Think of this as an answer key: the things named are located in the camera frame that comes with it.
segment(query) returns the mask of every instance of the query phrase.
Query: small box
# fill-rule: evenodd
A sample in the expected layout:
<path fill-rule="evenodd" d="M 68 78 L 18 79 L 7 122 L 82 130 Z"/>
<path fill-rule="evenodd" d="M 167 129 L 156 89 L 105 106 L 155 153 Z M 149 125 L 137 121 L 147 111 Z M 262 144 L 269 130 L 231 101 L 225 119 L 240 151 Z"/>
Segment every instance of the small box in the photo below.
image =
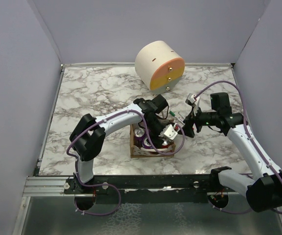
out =
<path fill-rule="evenodd" d="M 134 143 L 134 129 L 135 127 L 133 125 L 130 125 L 130 156 L 131 158 L 150 158 L 150 157 L 173 157 L 172 155 L 161 155 L 156 153 L 155 150 L 153 150 L 153 153 L 149 151 L 144 151 L 140 149 L 138 146 Z M 170 151 L 174 152 L 175 150 L 175 144 L 172 143 L 168 147 Z"/>

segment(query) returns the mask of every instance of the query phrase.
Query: white wall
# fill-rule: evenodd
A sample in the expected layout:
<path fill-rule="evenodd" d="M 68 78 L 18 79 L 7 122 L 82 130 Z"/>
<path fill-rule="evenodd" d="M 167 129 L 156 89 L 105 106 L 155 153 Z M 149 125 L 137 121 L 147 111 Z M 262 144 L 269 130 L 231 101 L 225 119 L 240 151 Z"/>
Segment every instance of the white wall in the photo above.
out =
<path fill-rule="evenodd" d="M 235 65 L 254 134 L 282 167 L 282 0 L 272 0 Z"/>
<path fill-rule="evenodd" d="M 59 74 L 60 61 L 26 0 L 0 0 L 0 235 L 12 233 Z"/>
<path fill-rule="evenodd" d="M 166 41 L 186 62 L 234 63 L 270 0 L 33 0 L 62 62 L 134 62 Z"/>

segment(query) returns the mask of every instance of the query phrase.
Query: white marble surface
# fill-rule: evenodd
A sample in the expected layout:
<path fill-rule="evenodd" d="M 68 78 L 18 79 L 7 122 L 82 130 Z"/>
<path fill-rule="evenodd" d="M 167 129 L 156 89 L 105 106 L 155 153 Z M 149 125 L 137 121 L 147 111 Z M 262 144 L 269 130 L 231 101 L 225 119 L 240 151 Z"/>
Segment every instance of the white marble surface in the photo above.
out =
<path fill-rule="evenodd" d="M 173 91 L 163 94 L 173 112 L 187 115 L 188 93 L 197 93 L 218 80 L 234 82 L 229 67 L 186 67 L 184 76 Z M 209 94 L 227 92 L 233 111 L 240 111 L 237 91 L 228 84 L 218 84 L 201 96 L 200 107 L 210 110 Z M 71 175 L 74 159 L 65 151 L 69 136 L 80 118 L 111 113 L 136 98 L 152 99 L 151 92 L 136 75 L 134 67 L 66 68 L 53 115 L 39 175 Z M 177 137 L 179 145 L 182 137 Z M 223 134 L 203 127 L 195 138 L 187 138 L 173 158 L 131 159 L 129 127 L 109 135 L 101 153 L 94 159 L 96 175 L 191 174 L 209 173 L 212 168 L 230 166 L 239 173 L 249 168 L 236 147 Z"/>

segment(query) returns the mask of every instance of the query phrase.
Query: purple wire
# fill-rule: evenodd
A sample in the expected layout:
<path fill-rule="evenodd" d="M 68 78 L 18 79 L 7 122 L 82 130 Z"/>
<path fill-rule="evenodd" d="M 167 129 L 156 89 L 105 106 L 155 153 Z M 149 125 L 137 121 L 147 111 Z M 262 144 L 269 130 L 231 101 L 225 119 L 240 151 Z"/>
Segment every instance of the purple wire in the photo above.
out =
<path fill-rule="evenodd" d="M 251 208 L 245 210 L 245 211 L 241 211 L 241 212 L 234 212 L 234 211 L 227 211 L 227 210 L 224 210 L 222 208 L 218 208 L 216 207 L 214 204 L 212 204 L 209 200 L 208 200 L 208 203 L 212 206 L 212 208 L 218 210 L 218 211 L 221 211 L 221 212 L 224 212 L 224 213 L 227 213 L 227 214 L 246 214 L 246 213 L 249 213 L 252 211 Z"/>
<path fill-rule="evenodd" d="M 110 215 L 110 214 L 114 213 L 114 212 L 120 207 L 120 204 L 121 204 L 121 194 L 120 194 L 119 189 L 118 189 L 116 186 L 114 186 L 114 185 L 110 185 L 110 184 L 86 185 L 86 184 L 84 184 L 84 183 L 80 180 L 80 175 L 79 175 L 79 170 L 78 170 L 77 161 L 79 161 L 79 157 L 78 157 L 77 155 L 75 155 L 75 154 L 70 153 L 70 149 L 74 146 L 74 144 L 75 144 L 85 133 L 87 133 L 87 132 L 88 132 L 89 130 L 91 130 L 92 128 L 94 128 L 94 127 L 98 126 L 99 124 L 104 123 L 104 122 L 106 122 L 106 121 L 108 121 L 108 120 L 110 120 L 110 119 L 113 119 L 113 118 L 115 118 L 115 117 L 117 117 L 117 116 L 119 116 L 119 115 L 122 115 L 122 114 L 125 114 L 125 113 L 129 113 L 129 112 L 131 112 L 131 113 L 136 113 L 136 114 L 138 114 L 138 115 L 142 118 L 142 121 L 143 121 L 143 123 L 144 123 L 145 133 L 146 133 L 146 135 L 147 135 L 147 137 L 148 137 L 148 140 L 149 140 L 150 144 L 152 145 L 153 149 L 154 149 L 157 153 L 163 154 L 163 155 L 172 155 L 172 154 L 175 154 L 175 153 L 179 152 L 180 149 L 181 149 L 181 148 L 183 147 L 183 145 L 184 145 L 185 133 L 184 133 L 182 127 L 181 127 L 180 125 L 176 124 L 176 125 L 180 128 L 180 131 L 181 131 L 182 136 L 183 136 L 183 140 L 182 140 L 182 143 L 181 143 L 180 147 L 179 147 L 175 152 L 172 152 L 172 153 L 160 152 L 160 151 L 154 146 L 154 144 L 152 143 L 152 140 L 151 140 L 151 138 L 150 138 L 150 134 L 149 134 L 149 130 L 148 130 L 148 127 L 147 127 L 145 118 L 143 117 L 143 115 L 142 115 L 140 112 L 138 112 L 138 111 L 136 111 L 136 110 L 126 110 L 126 111 L 118 112 L 118 113 L 116 113 L 116 114 L 114 114 L 114 115 L 112 115 L 112 116 L 110 116 L 110 117 L 105 118 L 105 119 L 104 119 L 105 121 L 104 121 L 104 120 L 101 120 L 101 121 L 98 121 L 97 123 L 91 125 L 90 127 L 88 127 L 86 130 L 84 130 L 80 135 L 78 135 L 78 136 L 71 142 L 71 144 L 70 144 L 70 145 L 68 146 L 68 148 L 67 148 L 66 153 L 67 153 L 67 155 L 76 158 L 76 162 L 75 162 L 76 176 L 77 176 L 77 178 L 78 178 L 79 183 L 80 183 L 82 186 L 88 187 L 88 188 L 99 187 L 99 186 L 110 186 L 110 187 L 114 188 L 114 189 L 117 191 L 119 200 L 118 200 L 117 206 L 116 206 L 112 211 L 107 212 L 107 213 L 93 213 L 93 212 L 82 211 L 82 210 L 80 210 L 80 209 L 78 208 L 77 203 L 75 202 L 75 207 L 77 208 L 78 211 L 80 211 L 80 212 L 82 212 L 82 213 L 90 214 L 90 215 L 96 215 L 96 216 Z"/>
<path fill-rule="evenodd" d="M 248 138 L 250 139 L 251 143 L 253 144 L 253 146 L 255 147 L 255 149 L 257 150 L 257 152 L 259 153 L 259 155 L 261 156 L 261 158 L 263 159 L 263 161 L 269 165 L 270 162 L 266 159 L 266 157 L 263 155 L 263 153 L 261 152 L 261 150 L 259 149 L 259 147 L 257 146 L 257 144 L 255 143 L 255 141 L 251 138 L 251 135 L 248 131 L 248 128 L 247 128 L 247 123 L 246 123 L 246 105 L 244 103 L 244 100 L 243 100 L 243 96 L 239 90 L 239 88 L 232 82 L 229 82 L 229 81 L 224 81 L 224 80 L 220 80 L 220 81 L 217 81 L 217 82 L 214 82 L 210 85 L 208 85 L 207 87 L 205 87 L 203 90 L 201 90 L 196 96 L 195 96 L 195 99 L 197 97 L 199 97 L 205 90 L 209 89 L 210 87 L 212 87 L 213 85 L 217 84 L 217 83 L 228 83 L 230 85 L 232 85 L 233 87 L 235 87 L 235 89 L 238 91 L 239 93 L 239 96 L 240 96 L 240 99 L 241 99 L 241 102 L 242 102 L 242 105 L 243 105 L 243 112 L 244 112 L 244 119 L 243 119 L 243 125 L 244 125 L 244 129 L 245 129 L 245 132 L 248 136 Z M 270 169 L 273 171 L 273 173 L 276 175 L 276 177 L 278 178 L 278 180 L 280 181 L 281 185 L 282 185 L 282 178 L 281 176 L 278 174 L 278 172 L 274 169 L 273 166 L 269 166 Z M 272 209 L 272 211 L 276 212 L 276 213 L 279 213 L 279 214 L 282 214 L 282 211 L 278 211 L 276 209 Z M 243 212 L 240 212 L 240 213 L 248 213 L 250 212 L 249 210 L 246 210 L 246 211 L 243 211 Z"/>

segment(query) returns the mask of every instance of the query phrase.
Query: purple cable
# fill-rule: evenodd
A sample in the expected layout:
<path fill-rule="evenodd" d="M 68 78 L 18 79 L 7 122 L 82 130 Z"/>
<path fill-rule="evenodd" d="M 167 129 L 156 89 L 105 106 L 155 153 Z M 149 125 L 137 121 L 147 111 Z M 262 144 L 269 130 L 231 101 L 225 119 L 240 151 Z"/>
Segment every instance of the purple cable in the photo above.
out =
<path fill-rule="evenodd" d="M 224 81 L 224 80 L 220 80 L 220 81 L 217 81 L 217 82 L 214 82 L 210 85 L 208 85 L 207 87 L 205 87 L 203 90 L 201 90 L 196 96 L 195 96 L 195 99 L 197 97 L 199 97 L 205 90 L 209 89 L 210 87 L 212 87 L 213 85 L 217 84 L 217 83 L 228 83 L 230 85 L 232 85 L 233 87 L 235 87 L 235 89 L 238 91 L 239 93 L 239 96 L 240 96 L 240 99 L 241 99 L 241 102 L 242 102 L 242 105 L 243 105 L 243 112 L 244 112 L 244 119 L 243 119 L 243 125 L 244 125 L 244 129 L 245 129 L 245 132 L 248 136 L 248 138 L 250 139 L 251 143 L 253 144 L 253 146 L 255 147 L 255 149 L 257 150 L 257 152 L 259 153 L 259 155 L 261 156 L 261 158 L 263 159 L 263 161 L 269 165 L 270 162 L 266 159 L 266 157 L 263 155 L 263 153 L 261 152 L 261 150 L 259 149 L 259 147 L 257 146 L 257 144 L 255 143 L 255 141 L 251 138 L 251 135 L 247 129 L 247 123 L 246 123 L 246 105 L 244 103 L 244 100 L 243 100 L 243 96 L 239 90 L 239 88 L 232 82 L 229 82 L 229 81 Z M 270 169 L 273 171 L 273 173 L 276 175 L 276 177 L 278 178 L 278 180 L 280 181 L 281 185 L 282 185 L 282 178 L 281 176 L 278 174 L 278 172 L 274 169 L 273 166 L 269 165 Z M 276 209 L 272 209 L 272 211 L 276 212 L 276 213 L 279 213 L 279 214 L 282 214 L 282 211 L 278 211 Z"/>
<path fill-rule="evenodd" d="M 218 210 L 218 211 L 221 211 L 221 212 L 224 212 L 224 213 L 227 213 L 227 214 L 246 214 L 246 213 L 249 213 L 252 211 L 251 208 L 245 210 L 245 211 L 241 211 L 241 212 L 234 212 L 234 211 L 227 211 L 227 210 L 224 210 L 222 208 L 218 208 L 216 207 L 214 204 L 212 204 L 209 200 L 208 200 L 208 203 L 212 206 L 212 208 Z"/>
<path fill-rule="evenodd" d="M 119 189 L 118 189 L 116 186 L 114 186 L 114 185 L 110 185 L 110 184 L 86 185 L 86 184 L 84 184 L 84 183 L 80 180 L 80 175 L 79 175 L 79 170 L 78 170 L 77 161 L 79 161 L 79 158 L 78 158 L 77 155 L 70 153 L 70 149 L 74 146 L 74 144 L 75 144 L 85 133 L 87 133 L 89 130 L 91 130 L 91 129 L 94 128 L 95 126 L 98 126 L 99 124 L 104 123 L 104 122 L 106 122 L 106 121 L 108 121 L 108 120 L 110 120 L 110 119 L 112 119 L 112 118 L 115 118 L 115 117 L 117 117 L 117 116 L 119 116 L 119 115 L 122 115 L 122 114 L 125 114 L 125 113 L 129 113 L 129 112 L 131 112 L 131 113 L 136 113 L 136 114 L 138 114 L 138 115 L 142 118 L 142 121 L 143 121 L 143 123 L 144 123 L 145 133 L 146 133 L 146 135 L 147 135 L 147 137 L 148 137 L 148 140 L 149 140 L 150 144 L 152 145 L 153 149 L 154 149 L 157 153 L 163 154 L 163 155 L 172 155 L 172 154 L 175 154 L 175 153 L 179 152 L 180 149 L 181 149 L 181 148 L 183 147 L 183 145 L 184 145 L 185 133 L 184 133 L 182 127 L 181 127 L 180 125 L 176 124 L 176 125 L 180 128 L 180 131 L 181 131 L 182 136 L 183 136 L 183 140 L 182 140 L 182 143 L 181 143 L 180 147 L 179 147 L 175 152 L 172 152 L 172 153 L 160 152 L 160 151 L 153 145 L 153 143 L 152 143 L 152 140 L 151 140 L 150 135 L 149 135 L 149 130 L 148 130 L 148 127 L 147 127 L 145 118 L 143 117 L 143 115 L 142 115 L 140 112 L 138 112 L 138 111 L 136 111 L 136 110 L 126 110 L 126 111 L 122 111 L 122 112 L 116 113 L 116 114 L 114 114 L 114 115 L 112 115 L 112 116 L 110 116 L 110 117 L 107 117 L 107 118 L 105 118 L 104 120 L 98 121 L 97 123 L 95 123 L 95 124 L 93 124 L 92 126 L 88 127 L 86 130 L 84 130 L 80 135 L 78 135 L 78 136 L 71 142 L 71 144 L 70 144 L 70 145 L 68 146 L 68 148 L 67 148 L 66 153 L 67 153 L 67 155 L 76 158 L 76 162 L 75 162 L 76 176 L 77 176 L 77 178 L 78 178 L 79 183 L 80 183 L 82 186 L 88 187 L 88 188 L 99 187 L 99 186 L 110 186 L 110 187 L 114 188 L 114 189 L 117 191 L 118 197 L 119 197 L 119 201 L 118 201 L 117 206 L 116 206 L 112 211 L 107 212 L 107 213 L 93 213 L 93 212 L 82 211 L 82 210 L 80 210 L 80 209 L 78 208 L 77 203 L 75 202 L 75 207 L 77 208 L 77 211 L 80 211 L 80 212 L 82 212 L 83 214 L 85 213 L 85 214 L 96 215 L 96 216 L 110 215 L 110 214 L 114 213 L 114 212 L 120 207 L 120 204 L 121 204 L 121 195 L 120 195 Z"/>

